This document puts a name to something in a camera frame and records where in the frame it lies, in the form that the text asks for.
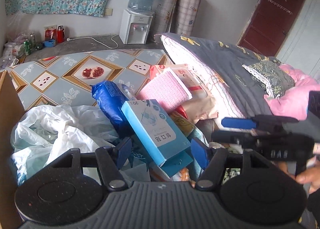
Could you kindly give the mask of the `person's right hand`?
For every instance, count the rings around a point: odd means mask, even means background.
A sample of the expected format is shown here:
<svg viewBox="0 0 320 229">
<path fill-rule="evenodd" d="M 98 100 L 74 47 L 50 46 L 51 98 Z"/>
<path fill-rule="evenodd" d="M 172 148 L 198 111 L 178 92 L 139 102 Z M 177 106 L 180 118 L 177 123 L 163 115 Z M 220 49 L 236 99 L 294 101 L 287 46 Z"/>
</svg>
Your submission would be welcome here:
<svg viewBox="0 0 320 229">
<path fill-rule="evenodd" d="M 289 173 L 286 162 L 278 162 L 276 163 L 276 166 L 296 182 L 302 185 L 309 184 L 309 194 L 312 194 L 319 189 L 319 160 L 316 157 L 313 157 L 308 161 L 308 164 L 312 164 L 312 167 L 310 166 L 307 170 L 305 170 L 297 176 Z"/>
</svg>

